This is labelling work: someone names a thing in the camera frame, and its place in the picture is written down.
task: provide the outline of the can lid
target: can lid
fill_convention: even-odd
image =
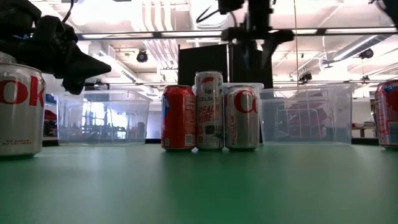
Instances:
[[[0,66],[3,66],[3,65],[6,65],[6,66],[13,66],[13,67],[28,68],[28,69],[31,69],[31,70],[35,70],[36,72],[39,72],[40,75],[42,74],[42,71],[40,71],[39,69],[34,68],[34,67],[30,67],[30,66],[27,66],[27,65],[21,65],[21,64],[18,64],[18,63],[4,63],[4,62],[0,62]]]
[[[220,72],[220,71],[218,71],[218,70],[199,70],[199,71],[197,71],[195,74],[196,75],[198,75],[198,74],[201,74],[201,73],[206,73],[206,72],[216,72],[216,73],[219,73],[220,75],[222,75],[223,73],[222,72]]]
[[[168,86],[166,86],[166,88],[168,88],[168,87],[184,87],[184,88],[192,88],[191,86],[188,86],[188,85],[168,85]]]
[[[251,85],[237,85],[237,86],[230,86],[230,87],[228,87],[228,89],[230,89],[230,88],[236,88],[236,87],[249,87],[249,88],[253,88],[253,89],[254,89],[254,87],[253,87],[253,86],[251,86]]]

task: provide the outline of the green table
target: green table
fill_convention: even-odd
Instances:
[[[398,223],[398,152],[50,147],[0,162],[0,223]]]

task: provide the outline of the coca-cola can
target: coca-cola can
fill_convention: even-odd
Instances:
[[[0,157],[32,157],[42,150],[45,82],[41,71],[0,63]]]
[[[387,149],[398,148],[398,80],[380,83],[374,99],[379,144]]]
[[[162,148],[191,151],[195,147],[195,110],[192,87],[166,87],[162,95]]]
[[[257,95],[251,86],[229,87],[225,97],[225,146],[229,150],[253,150],[259,146]]]
[[[224,148],[223,76],[221,72],[197,72],[197,148],[220,151]]]

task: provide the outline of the soda can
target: soda can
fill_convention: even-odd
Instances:
[[[259,145],[257,95],[251,86],[229,87],[224,98],[225,146],[229,150],[253,150]]]
[[[45,82],[41,71],[0,63],[0,157],[32,157],[42,150]]]
[[[166,87],[162,95],[162,148],[166,151],[191,151],[195,147],[195,105],[192,87]]]
[[[221,72],[197,72],[197,148],[220,151],[224,148],[223,76]]]
[[[398,80],[378,84],[374,98],[379,144],[398,148]]]
[[[0,52],[0,63],[17,63],[17,60],[9,54]]]

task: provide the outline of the coke logo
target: coke logo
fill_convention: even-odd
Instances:
[[[246,92],[250,93],[250,95],[253,96],[253,101],[251,103],[251,109],[247,109],[247,110],[245,108],[243,108],[242,103],[241,103],[243,93],[246,93]],[[235,96],[234,104],[235,104],[235,108],[241,113],[250,113],[252,111],[257,113],[257,97],[256,97],[256,94],[253,93],[252,91],[249,91],[249,90],[239,91],[238,94],[236,94],[236,96]]]
[[[15,85],[16,97],[14,101],[9,102],[6,100],[4,96],[4,89],[6,88],[6,85]],[[39,88],[39,79],[37,77],[31,77],[29,105],[37,106],[37,101],[39,100],[41,107],[44,107],[44,99],[43,99],[44,88],[39,92],[38,88]],[[8,105],[20,104],[25,102],[25,100],[28,98],[28,95],[29,95],[29,90],[23,83],[19,81],[4,80],[0,82],[0,103]]]

